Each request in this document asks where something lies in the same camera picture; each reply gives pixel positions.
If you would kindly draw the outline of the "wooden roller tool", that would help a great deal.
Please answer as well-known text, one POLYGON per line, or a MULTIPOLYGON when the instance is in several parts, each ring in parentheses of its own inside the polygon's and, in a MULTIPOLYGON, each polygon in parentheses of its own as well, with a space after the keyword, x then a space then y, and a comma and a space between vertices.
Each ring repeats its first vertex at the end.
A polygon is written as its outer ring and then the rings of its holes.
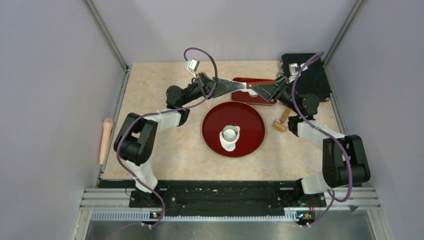
POLYGON ((280 132, 285 132, 288 129, 288 118, 290 116, 291 113, 291 109, 290 108, 286 108, 281 116, 280 119, 277 119, 273 122, 272 127, 280 132))

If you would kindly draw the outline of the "round red tray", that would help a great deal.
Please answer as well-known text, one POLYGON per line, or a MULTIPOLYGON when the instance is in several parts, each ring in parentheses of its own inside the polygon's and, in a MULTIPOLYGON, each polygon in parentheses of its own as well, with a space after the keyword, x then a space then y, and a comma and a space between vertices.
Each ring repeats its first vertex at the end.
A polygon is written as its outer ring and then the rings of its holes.
POLYGON ((252 106, 230 101, 213 107, 204 117, 202 137, 214 152, 232 158, 259 148, 265 138, 265 123, 252 106))

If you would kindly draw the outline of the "metal ring cutter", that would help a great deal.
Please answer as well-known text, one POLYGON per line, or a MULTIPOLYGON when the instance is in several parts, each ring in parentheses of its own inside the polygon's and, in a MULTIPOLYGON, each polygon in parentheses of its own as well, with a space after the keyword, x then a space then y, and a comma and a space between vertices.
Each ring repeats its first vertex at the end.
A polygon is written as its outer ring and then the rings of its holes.
POLYGON ((226 125, 222 132, 222 138, 227 142, 234 142, 238 139, 240 133, 240 127, 236 125, 226 125))

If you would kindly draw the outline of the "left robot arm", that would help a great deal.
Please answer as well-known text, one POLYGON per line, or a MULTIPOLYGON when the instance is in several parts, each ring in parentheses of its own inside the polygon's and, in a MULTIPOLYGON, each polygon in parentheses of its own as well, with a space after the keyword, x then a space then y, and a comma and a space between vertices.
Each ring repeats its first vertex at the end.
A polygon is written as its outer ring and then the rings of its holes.
POLYGON ((119 164, 134 178, 135 188, 142 192, 141 200, 147 206, 156 206, 161 198, 155 190, 158 180, 149 162, 157 133, 183 125, 190 114, 190 102, 229 94, 236 89, 234 85, 232 80, 209 78, 201 72, 186 88, 172 85, 166 90, 165 109, 144 115, 132 112, 126 116, 113 149, 119 164))

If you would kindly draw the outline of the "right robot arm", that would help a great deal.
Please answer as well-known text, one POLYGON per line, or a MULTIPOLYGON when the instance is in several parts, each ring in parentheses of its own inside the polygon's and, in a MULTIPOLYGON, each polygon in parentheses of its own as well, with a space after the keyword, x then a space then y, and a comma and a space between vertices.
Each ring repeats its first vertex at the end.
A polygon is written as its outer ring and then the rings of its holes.
POLYGON ((322 152, 322 167, 317 173, 297 180, 293 200, 307 206, 314 194, 328 192, 335 202, 346 202, 354 185, 368 182, 371 172, 363 141, 358 135, 345 135, 320 124, 320 97, 313 91, 298 91, 298 77, 249 83, 247 88, 267 101, 279 101, 295 112, 288 119, 288 129, 309 141, 322 152))

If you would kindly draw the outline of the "white dough ball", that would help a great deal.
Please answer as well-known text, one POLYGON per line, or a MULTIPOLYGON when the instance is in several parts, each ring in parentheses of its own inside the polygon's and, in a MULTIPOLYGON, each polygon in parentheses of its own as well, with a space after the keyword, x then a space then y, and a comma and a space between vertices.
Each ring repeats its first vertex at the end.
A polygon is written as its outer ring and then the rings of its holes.
POLYGON ((241 128, 237 125, 226 125, 219 133, 219 141, 222 148, 227 152, 236 149, 237 141, 241 135, 241 128))

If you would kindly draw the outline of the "rectangular red tray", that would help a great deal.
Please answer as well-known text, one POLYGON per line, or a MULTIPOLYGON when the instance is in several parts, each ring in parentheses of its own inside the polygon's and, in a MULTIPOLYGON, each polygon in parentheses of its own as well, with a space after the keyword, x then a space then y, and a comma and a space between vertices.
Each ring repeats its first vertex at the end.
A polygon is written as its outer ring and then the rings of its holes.
MULTIPOLYGON (((255 83, 255 82, 269 82, 271 79, 263 79, 263 78, 246 78, 246 77, 236 77, 232 79, 235 82, 240 83, 255 83)), ((276 104, 275 101, 267 101, 258 94, 253 95, 249 91, 236 91, 231 93, 230 99, 235 102, 241 102, 248 105, 262 105, 262 106, 274 106, 276 104)))

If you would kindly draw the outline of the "black case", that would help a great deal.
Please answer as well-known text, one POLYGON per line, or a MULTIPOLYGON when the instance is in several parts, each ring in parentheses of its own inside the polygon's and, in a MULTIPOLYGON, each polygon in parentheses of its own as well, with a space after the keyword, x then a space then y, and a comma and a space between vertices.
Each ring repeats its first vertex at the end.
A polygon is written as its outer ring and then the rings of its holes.
MULTIPOLYGON (((313 53, 283 54, 280 57, 280 74, 289 78, 289 64, 306 63, 313 55, 313 53)), ((330 99, 332 90, 320 59, 310 64, 308 70, 301 73, 295 89, 300 95, 315 94, 320 102, 327 102, 330 99)))

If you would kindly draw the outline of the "beige wooden rolling pin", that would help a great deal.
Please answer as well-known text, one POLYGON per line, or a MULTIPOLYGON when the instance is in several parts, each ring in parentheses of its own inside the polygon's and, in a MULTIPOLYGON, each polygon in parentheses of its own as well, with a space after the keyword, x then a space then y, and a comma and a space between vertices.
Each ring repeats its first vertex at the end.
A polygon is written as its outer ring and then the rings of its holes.
POLYGON ((114 126, 114 121, 112 118, 107 117, 104 119, 102 123, 102 136, 101 136, 101 143, 100 143, 100 150, 99 150, 99 164, 103 165, 106 159, 106 153, 108 150, 110 138, 111 138, 111 132, 114 126))

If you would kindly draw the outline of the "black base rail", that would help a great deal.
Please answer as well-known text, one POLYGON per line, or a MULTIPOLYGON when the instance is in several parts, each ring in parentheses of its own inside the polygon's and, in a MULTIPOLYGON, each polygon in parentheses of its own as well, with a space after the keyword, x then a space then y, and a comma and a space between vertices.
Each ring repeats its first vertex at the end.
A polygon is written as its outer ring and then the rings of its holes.
POLYGON ((160 180, 155 193, 135 180, 101 180, 100 189, 131 189, 130 208, 165 207, 166 217, 282 217, 289 208, 328 206, 324 193, 305 195, 296 181, 160 180))

